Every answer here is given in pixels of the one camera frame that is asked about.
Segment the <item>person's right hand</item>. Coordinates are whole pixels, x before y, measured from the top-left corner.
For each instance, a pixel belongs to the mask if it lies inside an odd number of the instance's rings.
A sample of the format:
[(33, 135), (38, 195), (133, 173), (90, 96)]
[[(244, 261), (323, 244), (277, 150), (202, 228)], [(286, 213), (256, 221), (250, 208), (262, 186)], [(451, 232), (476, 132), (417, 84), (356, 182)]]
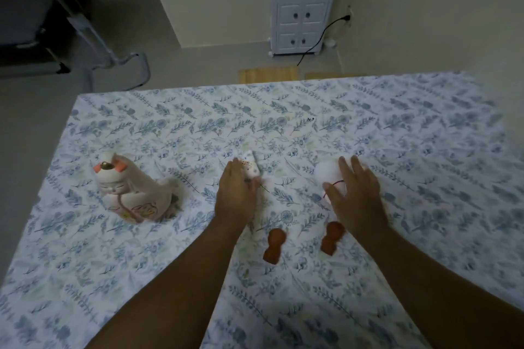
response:
[(373, 171), (364, 168), (357, 156), (350, 162), (338, 159), (347, 194), (338, 210), (338, 220), (357, 240), (389, 229), (387, 214), (380, 197), (380, 184)]

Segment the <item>person's left hand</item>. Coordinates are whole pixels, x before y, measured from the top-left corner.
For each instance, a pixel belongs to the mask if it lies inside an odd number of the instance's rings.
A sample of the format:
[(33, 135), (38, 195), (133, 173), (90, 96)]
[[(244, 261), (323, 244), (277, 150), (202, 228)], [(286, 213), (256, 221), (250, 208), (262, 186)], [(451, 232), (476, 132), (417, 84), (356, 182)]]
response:
[(242, 164), (238, 158), (234, 158), (227, 163), (219, 180), (214, 219), (243, 230), (254, 217), (257, 198), (248, 199)]

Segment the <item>round white figurine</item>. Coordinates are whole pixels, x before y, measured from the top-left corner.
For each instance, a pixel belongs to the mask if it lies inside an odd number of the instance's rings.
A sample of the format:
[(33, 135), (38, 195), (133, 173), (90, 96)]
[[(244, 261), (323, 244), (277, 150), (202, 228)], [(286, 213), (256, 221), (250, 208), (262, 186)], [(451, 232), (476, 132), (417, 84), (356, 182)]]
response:
[(323, 189), (324, 183), (329, 183), (337, 188), (342, 196), (347, 194), (345, 181), (337, 158), (320, 161), (314, 169), (313, 176), (321, 189)]

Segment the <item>small white dotted figurine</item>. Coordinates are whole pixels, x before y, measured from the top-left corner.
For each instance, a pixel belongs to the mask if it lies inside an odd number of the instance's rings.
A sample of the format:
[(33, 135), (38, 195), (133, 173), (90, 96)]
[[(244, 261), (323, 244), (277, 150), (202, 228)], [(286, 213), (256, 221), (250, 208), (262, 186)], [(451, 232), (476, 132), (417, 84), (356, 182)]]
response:
[(261, 177), (261, 171), (258, 167), (255, 155), (251, 149), (247, 150), (244, 154), (239, 156), (239, 160), (242, 164), (245, 178), (247, 180), (253, 180), (257, 177)]

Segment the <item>person's right forearm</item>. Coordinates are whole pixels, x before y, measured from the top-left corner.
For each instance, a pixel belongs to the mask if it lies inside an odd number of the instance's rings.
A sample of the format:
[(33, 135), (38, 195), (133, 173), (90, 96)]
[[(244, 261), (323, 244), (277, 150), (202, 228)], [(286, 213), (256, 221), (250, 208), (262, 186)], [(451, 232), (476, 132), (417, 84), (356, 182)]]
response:
[(387, 225), (351, 229), (433, 349), (524, 349), (524, 312), (445, 268)]

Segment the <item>person's left forearm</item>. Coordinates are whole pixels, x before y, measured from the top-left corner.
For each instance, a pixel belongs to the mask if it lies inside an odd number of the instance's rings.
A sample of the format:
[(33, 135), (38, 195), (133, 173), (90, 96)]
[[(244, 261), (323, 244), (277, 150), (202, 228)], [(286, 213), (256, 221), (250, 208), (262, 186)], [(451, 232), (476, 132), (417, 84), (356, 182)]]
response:
[(249, 217), (217, 213), (205, 230), (134, 295), (85, 349), (198, 349), (234, 247)]

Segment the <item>brown wooden doll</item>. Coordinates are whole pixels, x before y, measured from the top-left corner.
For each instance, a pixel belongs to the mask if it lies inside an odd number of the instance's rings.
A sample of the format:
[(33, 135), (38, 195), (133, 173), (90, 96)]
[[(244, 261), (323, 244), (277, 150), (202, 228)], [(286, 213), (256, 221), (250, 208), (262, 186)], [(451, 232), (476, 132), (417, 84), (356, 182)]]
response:
[(273, 228), (270, 230), (267, 243), (268, 247), (263, 254), (263, 260), (269, 264), (277, 265), (281, 255), (282, 245), (286, 240), (286, 233), (281, 228)]
[(326, 225), (325, 235), (321, 240), (320, 251), (333, 256), (337, 250), (337, 243), (343, 238), (346, 230), (338, 221), (331, 221)]

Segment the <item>blue floral bedsheet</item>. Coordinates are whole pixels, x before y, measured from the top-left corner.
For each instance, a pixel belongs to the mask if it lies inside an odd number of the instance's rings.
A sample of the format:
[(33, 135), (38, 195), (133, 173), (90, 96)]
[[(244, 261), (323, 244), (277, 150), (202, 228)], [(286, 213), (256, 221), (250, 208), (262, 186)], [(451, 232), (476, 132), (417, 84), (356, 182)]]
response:
[[(392, 226), (435, 260), (524, 309), (524, 162), (501, 114), (462, 73), (405, 74), (81, 96), (0, 290), (0, 349), (82, 349), (205, 229), (227, 161), (251, 149), (259, 214), (235, 249), (202, 347), (428, 347), (313, 171), (358, 155)], [(104, 206), (93, 166), (123, 155), (179, 200), (158, 222)], [(287, 237), (263, 260), (271, 229)]]

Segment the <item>wooden slatted mat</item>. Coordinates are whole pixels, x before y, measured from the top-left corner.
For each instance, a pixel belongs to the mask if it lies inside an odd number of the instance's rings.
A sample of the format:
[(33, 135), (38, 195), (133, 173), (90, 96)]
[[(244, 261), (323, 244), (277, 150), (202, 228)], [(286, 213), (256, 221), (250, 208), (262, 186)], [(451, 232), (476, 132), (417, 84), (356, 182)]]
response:
[(239, 71), (239, 84), (284, 82), (300, 80), (295, 66), (261, 67)]

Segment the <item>white ceramic cat figurine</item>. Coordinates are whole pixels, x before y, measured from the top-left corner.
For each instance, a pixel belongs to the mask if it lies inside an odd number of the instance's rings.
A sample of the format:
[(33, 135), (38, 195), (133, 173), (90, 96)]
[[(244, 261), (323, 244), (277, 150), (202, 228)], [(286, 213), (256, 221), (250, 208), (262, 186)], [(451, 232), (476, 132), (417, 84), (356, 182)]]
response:
[(151, 178), (115, 152), (99, 154), (93, 171), (104, 206), (131, 224), (158, 222), (179, 200), (169, 180)]

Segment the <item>dark furniture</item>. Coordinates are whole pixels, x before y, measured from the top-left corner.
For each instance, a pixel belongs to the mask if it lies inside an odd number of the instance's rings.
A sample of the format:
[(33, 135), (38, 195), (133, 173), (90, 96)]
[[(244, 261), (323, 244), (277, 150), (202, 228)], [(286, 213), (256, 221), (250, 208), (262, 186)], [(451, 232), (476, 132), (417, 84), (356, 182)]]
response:
[(89, 0), (0, 0), (0, 79), (68, 74), (64, 61)]

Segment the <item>metal tube frame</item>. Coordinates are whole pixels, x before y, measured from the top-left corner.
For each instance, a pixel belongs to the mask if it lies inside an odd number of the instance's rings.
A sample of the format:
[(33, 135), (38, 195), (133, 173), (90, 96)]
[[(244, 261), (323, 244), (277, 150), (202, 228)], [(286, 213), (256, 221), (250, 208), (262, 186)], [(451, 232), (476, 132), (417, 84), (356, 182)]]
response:
[(67, 20), (93, 50), (97, 60), (86, 71), (88, 92), (132, 91), (147, 84), (151, 71), (145, 53), (118, 56), (85, 15), (78, 13)]

